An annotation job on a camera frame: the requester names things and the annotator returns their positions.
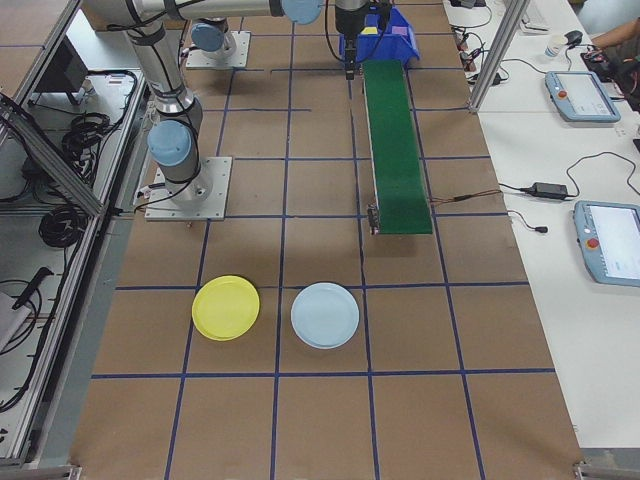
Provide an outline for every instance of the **light blue plate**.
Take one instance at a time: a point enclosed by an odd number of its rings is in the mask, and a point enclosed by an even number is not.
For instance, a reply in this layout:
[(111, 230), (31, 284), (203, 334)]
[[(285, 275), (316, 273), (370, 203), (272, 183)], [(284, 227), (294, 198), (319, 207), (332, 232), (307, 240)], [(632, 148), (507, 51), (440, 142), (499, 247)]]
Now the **light blue plate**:
[(336, 348), (358, 328), (360, 310), (353, 296), (335, 283), (314, 283), (291, 308), (291, 324), (300, 339), (315, 348)]

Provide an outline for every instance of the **white table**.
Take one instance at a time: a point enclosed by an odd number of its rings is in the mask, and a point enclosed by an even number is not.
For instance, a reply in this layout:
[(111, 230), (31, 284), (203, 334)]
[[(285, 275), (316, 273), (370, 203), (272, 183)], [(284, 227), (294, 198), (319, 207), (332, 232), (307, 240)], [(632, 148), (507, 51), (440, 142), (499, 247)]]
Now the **white table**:
[[(453, 24), (472, 25), (487, 19), (486, 9), (452, 8)], [(552, 33), (581, 30), (568, 3), (539, 0)], [(488, 0), (492, 22), (478, 33), (492, 38), (504, 13), (501, 0)], [(517, 32), (506, 58), (522, 58), (541, 70), (566, 70), (561, 53), (543, 55), (549, 35)], [(572, 70), (584, 70), (570, 53)], [(622, 120), (608, 126), (577, 126), (560, 117), (549, 99), (544, 77), (519, 62), (505, 63), (509, 82), (492, 87), (479, 118), (496, 174), (502, 183), (529, 186), (535, 181), (562, 183), (575, 193), (566, 168), (578, 158), (610, 150), (640, 165), (632, 139), (640, 137), (640, 116), (618, 103)], [(610, 155), (584, 160), (572, 170), (580, 199), (640, 203), (625, 183), (631, 166)], [(640, 172), (632, 183), (640, 189)], [(520, 211), (532, 225), (549, 233), (531, 232), (514, 217), (513, 229), (538, 306), (547, 342), (567, 407), (582, 448), (640, 447), (640, 290), (595, 283), (576, 244), (572, 219), (575, 202), (537, 200), (506, 194), (507, 208)]]

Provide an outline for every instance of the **plate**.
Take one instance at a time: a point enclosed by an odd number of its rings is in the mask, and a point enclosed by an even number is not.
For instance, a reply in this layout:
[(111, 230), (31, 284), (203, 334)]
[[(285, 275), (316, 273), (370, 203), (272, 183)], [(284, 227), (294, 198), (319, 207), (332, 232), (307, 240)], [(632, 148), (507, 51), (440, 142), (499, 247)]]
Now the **plate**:
[(291, 324), (300, 339), (315, 348), (337, 348), (358, 328), (360, 310), (353, 296), (335, 283), (314, 283), (291, 307)]
[(248, 280), (225, 275), (208, 282), (193, 300), (196, 329), (211, 340), (227, 341), (246, 333), (258, 318), (260, 297)]

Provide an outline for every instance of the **person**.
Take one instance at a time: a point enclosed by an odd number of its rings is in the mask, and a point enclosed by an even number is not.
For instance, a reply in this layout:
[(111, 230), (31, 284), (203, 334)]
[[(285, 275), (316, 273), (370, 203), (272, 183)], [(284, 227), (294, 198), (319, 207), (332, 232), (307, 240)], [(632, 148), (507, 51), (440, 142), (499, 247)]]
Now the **person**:
[(602, 50), (610, 61), (623, 62), (640, 54), (640, 18), (598, 35), (593, 45)]
[(620, 87), (633, 110), (640, 111), (640, 18), (592, 39), (596, 48), (585, 60), (606, 64), (606, 76)]

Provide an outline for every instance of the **power adapter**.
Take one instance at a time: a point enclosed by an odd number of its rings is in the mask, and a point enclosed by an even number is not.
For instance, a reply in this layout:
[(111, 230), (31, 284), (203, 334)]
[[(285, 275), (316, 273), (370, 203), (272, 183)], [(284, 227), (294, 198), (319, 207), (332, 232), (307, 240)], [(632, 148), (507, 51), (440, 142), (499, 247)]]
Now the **power adapter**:
[(529, 188), (521, 188), (520, 191), (537, 198), (549, 198), (551, 200), (564, 200), (569, 196), (567, 186), (559, 183), (535, 182)]

